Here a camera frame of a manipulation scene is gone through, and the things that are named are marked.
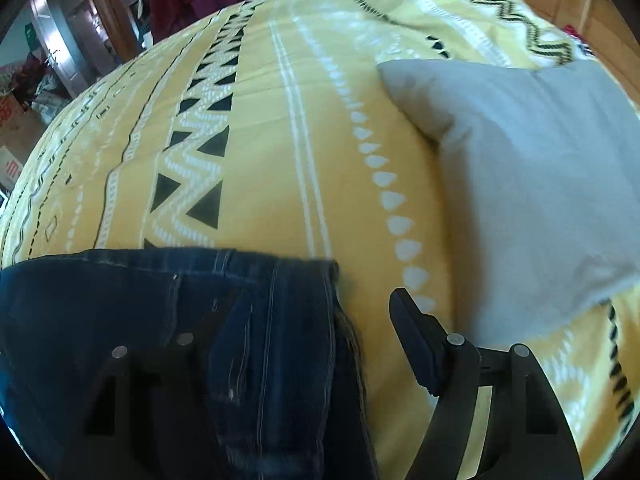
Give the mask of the dark blue denim pants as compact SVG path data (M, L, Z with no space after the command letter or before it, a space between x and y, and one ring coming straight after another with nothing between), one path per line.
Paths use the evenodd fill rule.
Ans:
M374 479L335 261L97 249L1 273L1 414L52 479Z

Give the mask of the yellow patterned bed cover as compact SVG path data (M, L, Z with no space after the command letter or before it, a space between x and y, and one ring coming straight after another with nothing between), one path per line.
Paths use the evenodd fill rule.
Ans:
M1 273L97 249L204 248L335 261L360 348L375 479L410 479L437 400L390 320L407 289L463 335L436 144L378 66L463 61L601 65L522 0L246 0L119 67L43 133L1 218ZM605 476L639 442L639 280L525 344L582 464ZM491 391L480 389L455 479L476 478Z

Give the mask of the wooden headboard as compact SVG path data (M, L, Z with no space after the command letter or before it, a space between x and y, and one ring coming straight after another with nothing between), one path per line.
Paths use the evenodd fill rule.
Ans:
M639 43L613 0L524 0L538 15L561 28L573 27L622 84L639 99Z

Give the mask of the grey pillow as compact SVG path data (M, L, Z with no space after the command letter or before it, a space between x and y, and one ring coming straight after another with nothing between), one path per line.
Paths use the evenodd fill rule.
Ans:
M378 66L436 144L454 313L477 344L549 335L639 279L639 121L593 61Z

